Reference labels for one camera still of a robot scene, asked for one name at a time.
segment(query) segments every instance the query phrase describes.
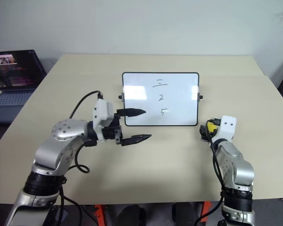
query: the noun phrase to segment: laptop keyboard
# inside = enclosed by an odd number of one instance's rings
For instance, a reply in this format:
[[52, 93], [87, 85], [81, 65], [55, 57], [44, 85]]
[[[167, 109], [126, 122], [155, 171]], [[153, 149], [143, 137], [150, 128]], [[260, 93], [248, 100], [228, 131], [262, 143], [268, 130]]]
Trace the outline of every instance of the laptop keyboard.
[[32, 92], [2, 93], [0, 95], [0, 106], [24, 105]]

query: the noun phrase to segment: white wall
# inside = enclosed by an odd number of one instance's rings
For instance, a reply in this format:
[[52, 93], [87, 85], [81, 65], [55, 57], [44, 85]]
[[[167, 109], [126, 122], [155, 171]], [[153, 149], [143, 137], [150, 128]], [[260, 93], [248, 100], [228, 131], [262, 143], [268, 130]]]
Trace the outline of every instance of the white wall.
[[0, 0], [0, 50], [253, 55], [283, 78], [283, 0]]

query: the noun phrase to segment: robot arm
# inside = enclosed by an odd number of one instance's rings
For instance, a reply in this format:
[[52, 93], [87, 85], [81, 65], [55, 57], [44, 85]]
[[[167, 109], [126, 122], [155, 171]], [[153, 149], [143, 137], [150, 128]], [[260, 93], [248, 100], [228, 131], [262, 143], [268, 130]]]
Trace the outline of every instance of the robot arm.
[[120, 116], [136, 116], [145, 113], [140, 109], [121, 109], [114, 113], [113, 105], [99, 98], [93, 121], [65, 119], [51, 130], [51, 136], [38, 148], [32, 171], [5, 223], [7, 226], [41, 226], [56, 202], [60, 187], [66, 183], [64, 175], [83, 146], [95, 146], [97, 140], [115, 139], [116, 144], [137, 144], [151, 135], [135, 135], [123, 139]]
[[[216, 151], [217, 160], [222, 170], [224, 188], [221, 195], [225, 201], [218, 226], [254, 226], [255, 212], [252, 210], [252, 189], [254, 170], [244, 160], [242, 153], [232, 144], [236, 118], [223, 116], [211, 120], [209, 132]], [[205, 127], [200, 127], [203, 140], [208, 141]]]

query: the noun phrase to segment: table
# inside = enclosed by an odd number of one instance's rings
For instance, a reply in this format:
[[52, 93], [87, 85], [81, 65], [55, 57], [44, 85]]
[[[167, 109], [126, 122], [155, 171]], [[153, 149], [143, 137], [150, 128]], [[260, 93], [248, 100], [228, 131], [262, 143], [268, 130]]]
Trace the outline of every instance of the table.
[[[69, 117], [87, 92], [123, 107], [123, 72], [198, 72], [199, 124], [237, 118], [235, 146], [254, 167], [254, 199], [283, 197], [283, 98], [251, 56], [146, 56], [65, 54], [55, 64], [0, 141], [0, 203], [13, 203], [51, 127]], [[91, 120], [95, 97], [74, 118]], [[127, 127], [124, 137], [152, 134], [142, 143], [115, 141], [84, 148], [91, 168], [66, 174], [64, 193], [79, 204], [219, 200], [212, 153], [195, 127]]]

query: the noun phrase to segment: handwritten symbol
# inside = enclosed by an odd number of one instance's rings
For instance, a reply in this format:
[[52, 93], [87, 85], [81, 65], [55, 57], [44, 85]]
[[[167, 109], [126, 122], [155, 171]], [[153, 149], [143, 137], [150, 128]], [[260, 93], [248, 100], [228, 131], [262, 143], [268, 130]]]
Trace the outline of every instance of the handwritten symbol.
[[157, 79], [156, 81], [158, 81], [158, 85], [155, 85], [153, 87], [156, 87], [156, 86], [167, 86], [168, 85], [167, 83], [161, 83], [163, 81], [162, 79]]
[[163, 108], [163, 109], [161, 109], [161, 111], [160, 111], [161, 115], [164, 115], [165, 110], [167, 110], [167, 108]]

